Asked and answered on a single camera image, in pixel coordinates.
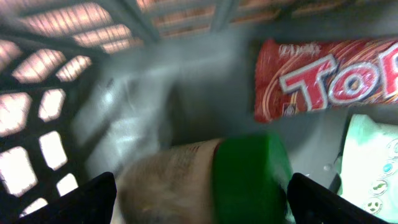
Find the red Top chocolate bar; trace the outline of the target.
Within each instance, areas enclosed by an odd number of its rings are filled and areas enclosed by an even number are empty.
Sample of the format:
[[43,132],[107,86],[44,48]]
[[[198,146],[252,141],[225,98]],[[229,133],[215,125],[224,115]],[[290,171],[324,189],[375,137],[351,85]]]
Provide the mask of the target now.
[[263,43],[255,70],[254,118],[331,107],[397,103],[397,39]]

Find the grey plastic shopping basket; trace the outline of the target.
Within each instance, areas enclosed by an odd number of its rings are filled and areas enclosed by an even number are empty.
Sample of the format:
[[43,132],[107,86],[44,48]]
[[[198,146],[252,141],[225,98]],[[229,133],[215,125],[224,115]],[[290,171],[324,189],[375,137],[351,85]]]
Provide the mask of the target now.
[[273,130],[294,170],[336,190],[325,171],[340,149],[346,111],[254,120],[261,43],[397,35],[396,1],[308,1],[239,9],[237,1],[1,2],[1,151],[18,147],[30,170],[7,192],[12,223],[55,184],[83,184],[170,145]]

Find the green lid jar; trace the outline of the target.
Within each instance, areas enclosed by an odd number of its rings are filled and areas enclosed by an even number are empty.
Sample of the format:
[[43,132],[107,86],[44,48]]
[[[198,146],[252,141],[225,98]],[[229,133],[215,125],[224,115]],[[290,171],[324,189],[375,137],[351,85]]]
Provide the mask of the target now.
[[121,172],[111,221],[285,223],[291,175],[273,134],[175,146]]

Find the white wet wipes pack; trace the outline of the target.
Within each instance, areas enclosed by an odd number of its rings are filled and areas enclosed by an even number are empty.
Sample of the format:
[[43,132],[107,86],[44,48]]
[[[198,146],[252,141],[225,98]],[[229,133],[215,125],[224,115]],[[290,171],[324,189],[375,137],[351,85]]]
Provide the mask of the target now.
[[397,223],[397,126],[354,114],[346,133],[340,177],[345,200]]

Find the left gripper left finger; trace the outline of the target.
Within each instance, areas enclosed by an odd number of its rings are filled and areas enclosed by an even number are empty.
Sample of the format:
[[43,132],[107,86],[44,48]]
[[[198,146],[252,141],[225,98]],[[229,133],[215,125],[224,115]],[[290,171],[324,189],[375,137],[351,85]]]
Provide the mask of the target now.
[[113,173],[104,172],[16,224],[110,224],[116,200]]

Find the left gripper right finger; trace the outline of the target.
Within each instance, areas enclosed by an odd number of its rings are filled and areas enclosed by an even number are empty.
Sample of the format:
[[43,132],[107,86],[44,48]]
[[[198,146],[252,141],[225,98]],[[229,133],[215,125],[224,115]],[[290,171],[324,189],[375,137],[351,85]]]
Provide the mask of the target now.
[[387,224],[300,173],[289,181],[287,200],[296,224]]

